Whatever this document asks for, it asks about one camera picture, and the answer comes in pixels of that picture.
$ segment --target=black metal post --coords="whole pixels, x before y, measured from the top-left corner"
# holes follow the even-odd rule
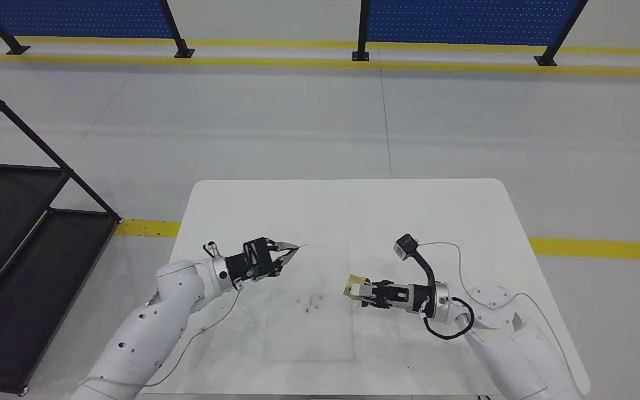
[[[369,61],[369,52],[365,51],[367,46],[367,33],[369,31],[369,7],[370,0],[360,2],[360,28],[358,29],[358,50],[351,54],[352,61]]]
[[[173,14],[171,13],[171,8],[169,7],[169,3],[167,0],[159,0],[160,5],[162,6],[162,12],[164,13],[164,17],[167,19],[167,24],[169,24],[169,29],[171,29],[171,35],[173,35],[173,40],[176,41],[176,46],[178,46],[178,52],[174,56],[175,58],[191,58],[195,49],[190,49],[187,47],[187,42],[180,36],[180,31],[178,31],[178,25],[176,25],[176,20],[173,19]]]
[[[80,176],[78,176],[78,174],[76,174],[73,169],[71,169],[69,164],[67,164],[62,158],[60,158],[60,156],[58,156],[56,152],[53,151],[53,149],[49,147],[49,145],[45,143],[45,141],[42,140],[40,136],[38,136],[38,134],[35,133],[33,129],[31,129],[29,125],[27,125],[16,113],[14,113],[13,110],[9,108],[7,103],[2,100],[0,100],[0,111],[3,112],[4,115],[6,115],[7,118],[9,118],[9,120],[13,122],[18,128],[20,128],[20,130],[24,132],[24,134],[27,135],[29,139],[37,144],[38,147],[40,147],[40,149],[42,149],[42,151],[44,151],[56,164],[58,164],[58,166],[62,168],[64,172],[69,174],[71,179],[73,179],[82,189],[84,189],[84,191],[87,192],[87,194],[91,196],[91,198],[95,200],[95,202],[98,203],[100,207],[102,207],[109,215],[111,215],[111,217],[113,217],[118,222],[122,221],[120,215],[118,215],[118,213],[115,212],[113,208],[111,208],[104,200],[102,200],[102,198],[98,196],[98,194],[94,192],[93,189],[91,189],[91,187],[84,180],[82,180],[82,178],[80,178]]]
[[[10,55],[10,56],[13,56],[13,55],[19,56],[20,54],[27,51],[29,47],[31,47],[31,46],[23,46],[20,43],[18,43],[15,36],[10,35],[9,32],[5,31],[4,28],[1,26],[0,26],[0,37],[2,38],[2,40],[5,41],[7,46],[9,46],[9,48],[11,49],[7,52],[7,55]]]
[[[551,46],[548,46],[541,56],[533,57],[539,66],[555,67],[558,65],[556,64],[555,61],[553,61],[553,57],[555,57],[558,50],[560,50],[560,46],[562,46],[562,42],[564,42],[564,40],[567,38],[567,35],[571,31],[571,28],[573,28],[573,24],[575,24],[576,21],[578,20],[580,13],[582,13],[582,10],[584,10],[584,6],[587,5],[587,1],[588,0],[579,0],[578,4],[576,5],[576,8],[574,8],[573,11],[571,12],[571,15],[569,15],[569,19],[567,20],[567,23],[564,24],[564,26],[562,27],[562,30],[560,31],[560,34],[558,35],[558,38],[556,39],[555,43],[553,43]]]

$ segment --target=white cable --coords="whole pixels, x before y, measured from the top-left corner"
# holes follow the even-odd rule
[[[169,371],[169,373],[167,375],[164,376],[164,378],[160,379],[158,382],[156,383],[150,383],[147,385],[139,385],[136,383],[126,383],[126,382],[118,382],[118,381],[112,381],[111,379],[105,379],[105,378],[98,378],[98,377],[89,377],[89,378],[85,378],[84,380],[80,381],[80,383],[78,383],[78,385],[76,385],[76,390],[84,385],[87,382],[90,381],[101,381],[101,382],[107,382],[107,383],[111,383],[114,385],[120,385],[120,386],[136,386],[136,387],[140,387],[140,388],[145,388],[145,387],[154,387],[154,386],[158,386],[160,385],[162,382],[166,381],[171,374],[173,374],[173,372],[178,368],[178,365],[180,365],[180,361],[182,361],[182,357],[184,357],[185,353],[187,352],[187,349],[189,348],[189,345],[191,344],[191,342],[193,342],[193,340],[195,338],[197,338],[198,336],[202,335],[203,333],[207,332],[209,329],[213,328],[214,326],[218,325],[220,322],[222,322],[225,318],[227,318],[227,315],[231,314],[231,311],[233,311],[233,308],[236,305],[236,302],[238,301],[238,297],[240,297],[240,291],[238,291],[238,294],[236,295],[235,300],[233,300],[233,304],[231,304],[231,308],[229,308],[229,311],[227,311],[227,313],[225,315],[222,316],[222,318],[220,318],[219,320],[217,320],[216,322],[214,322],[213,324],[204,327],[204,328],[200,328],[200,330],[198,331],[198,333],[194,334],[193,336],[191,336],[191,339],[189,339],[189,341],[187,342],[187,345],[184,346],[184,349],[182,350],[182,353],[180,354],[180,357],[178,358],[178,361],[176,361],[176,364],[173,366],[173,368],[171,368],[171,371]]]
[[[485,303],[483,303],[481,301],[476,300],[471,295],[469,290],[467,290],[467,287],[464,284],[464,279],[462,279],[462,250],[460,250],[460,246],[458,246],[457,244],[452,243],[452,242],[427,242],[427,243],[420,243],[420,244],[418,244],[418,246],[428,246],[428,245],[433,245],[433,244],[446,244],[446,245],[449,245],[449,246],[453,246],[458,250],[458,278],[460,279],[460,283],[462,284],[462,290],[464,290],[466,295],[469,296],[469,298],[474,303],[477,303],[477,304],[479,304],[479,305],[481,305],[481,306],[483,306],[483,307],[485,307],[485,308],[487,308],[489,310],[499,310],[499,309],[504,308],[504,307],[508,306],[509,304],[513,303],[513,301],[518,296],[524,296],[524,297],[528,298],[533,303],[533,305],[536,306],[536,308],[538,309],[538,312],[540,313],[540,315],[542,315],[542,318],[544,319],[544,322],[547,324],[547,326],[551,330],[551,333],[553,334],[553,338],[556,340],[556,343],[558,343],[558,347],[560,347],[560,352],[562,353],[562,357],[564,358],[564,362],[565,362],[565,364],[567,364],[567,368],[569,368],[569,373],[571,374],[571,377],[573,378],[573,380],[574,381],[576,380],[575,376],[573,376],[573,371],[571,370],[571,366],[569,365],[569,360],[567,359],[567,355],[564,352],[564,348],[562,347],[562,344],[560,343],[560,340],[558,339],[558,335],[556,334],[556,331],[553,329],[553,326],[551,326],[551,323],[549,322],[549,319],[547,319],[547,316],[545,315],[545,313],[542,311],[542,308],[540,308],[538,303],[533,299],[533,297],[531,297],[529,295],[529,293],[518,292],[518,293],[514,294],[513,296],[511,296],[509,301],[507,301],[503,305],[497,306],[497,307],[491,307],[488,304],[485,304]]]

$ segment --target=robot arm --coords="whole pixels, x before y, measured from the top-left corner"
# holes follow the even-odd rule
[[[396,242],[394,251],[402,260],[411,257],[418,261],[427,272],[426,286],[371,282],[352,275],[344,294],[361,301],[364,307],[395,307],[408,313],[418,313],[427,330],[439,338],[449,340],[464,335],[507,400],[582,399],[563,357],[540,327],[509,300],[512,296],[506,290],[498,286],[482,286],[472,290],[476,294],[473,299],[462,294],[460,297],[481,306],[476,318],[472,307],[453,296],[446,284],[435,281],[431,267],[418,254],[417,248],[418,243],[410,235],[405,235]],[[430,328],[429,321],[441,324],[455,322],[461,330],[456,335],[440,335]],[[479,334],[483,329],[513,331],[499,338],[484,340]]]
[[[242,253],[227,258],[213,242],[204,248],[210,256],[205,260],[178,261],[157,271],[158,291],[125,319],[72,400],[134,399],[173,351],[191,313],[225,292],[241,290],[245,280],[278,276],[299,249],[266,238],[245,243]],[[286,253],[272,260],[271,252]],[[197,265],[206,270],[208,296]]]

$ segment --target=yellow floor line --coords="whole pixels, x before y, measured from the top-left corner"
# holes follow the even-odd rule
[[[31,43],[58,43],[58,44],[107,44],[107,45],[134,45],[134,46],[175,46],[172,39],[144,39],[144,38],[74,38],[52,36],[18,36],[18,41],[25,44]],[[195,46],[224,46],[224,47],[305,47],[305,48],[335,48],[355,50],[357,42],[354,41],[326,41],[326,40],[227,40],[227,39],[187,39],[191,47]],[[448,43],[388,43],[369,42],[370,50],[409,50],[409,51],[475,51],[475,52],[499,52],[499,53],[532,53],[542,54],[544,46],[519,46],[519,45],[483,45],[483,44],[448,44]],[[640,48],[633,47],[586,47],[564,46],[561,54],[608,54],[608,55],[640,55]]]
[[[640,260],[640,242],[529,238],[533,251],[541,256],[616,258]]]
[[[180,221],[153,219],[125,219],[116,227],[118,236],[144,236],[176,238],[180,231]]]
[[[251,66],[286,68],[329,68],[329,69],[393,69],[414,71],[445,72],[492,72],[526,73],[545,75],[601,75],[601,76],[640,76],[640,68],[598,67],[598,66],[558,66],[539,67],[535,64],[480,64],[446,63],[418,61],[370,61],[353,62],[351,60],[301,59],[301,58],[173,58],[173,57],[135,57],[135,56],[87,56],[87,55],[21,55],[0,56],[0,62],[14,63],[62,63],[62,64],[101,64],[101,65],[145,65],[145,66]]]
[[[127,219],[116,228],[115,234],[176,238],[179,231],[180,221]],[[534,253],[539,256],[640,260],[640,242],[545,237],[530,237],[529,242]]]

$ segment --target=gray floor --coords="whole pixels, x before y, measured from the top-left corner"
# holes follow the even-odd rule
[[[494,177],[530,236],[614,240],[640,240],[639,88],[602,77],[0,66],[0,97],[126,217],[180,219],[202,179]],[[0,163],[47,161],[6,120],[0,144]],[[95,207],[77,188],[57,202]],[[30,398],[57,398],[86,374],[153,291],[172,244],[112,240]],[[587,398],[637,398],[640,263],[540,263],[590,374]]]

